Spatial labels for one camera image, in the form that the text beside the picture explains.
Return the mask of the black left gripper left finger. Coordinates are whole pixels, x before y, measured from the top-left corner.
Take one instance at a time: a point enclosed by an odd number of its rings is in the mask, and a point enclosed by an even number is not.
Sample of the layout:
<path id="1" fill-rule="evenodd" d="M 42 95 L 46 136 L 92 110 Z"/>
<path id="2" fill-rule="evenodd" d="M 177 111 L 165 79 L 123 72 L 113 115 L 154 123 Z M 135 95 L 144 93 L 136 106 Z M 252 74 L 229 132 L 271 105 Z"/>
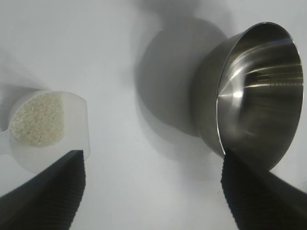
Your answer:
<path id="1" fill-rule="evenodd" d="M 2 230 L 68 230 L 86 185 L 83 151 L 72 150 L 1 196 Z"/>

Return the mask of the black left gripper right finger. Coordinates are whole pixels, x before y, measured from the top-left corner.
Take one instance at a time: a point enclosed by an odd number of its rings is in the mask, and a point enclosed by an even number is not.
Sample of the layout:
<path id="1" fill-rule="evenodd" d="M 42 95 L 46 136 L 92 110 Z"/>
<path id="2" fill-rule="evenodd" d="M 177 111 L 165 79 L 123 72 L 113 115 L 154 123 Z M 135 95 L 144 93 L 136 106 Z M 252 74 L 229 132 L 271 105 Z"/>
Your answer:
<path id="1" fill-rule="evenodd" d="M 240 230 L 305 230 L 307 195 L 228 149 L 221 184 Z"/>

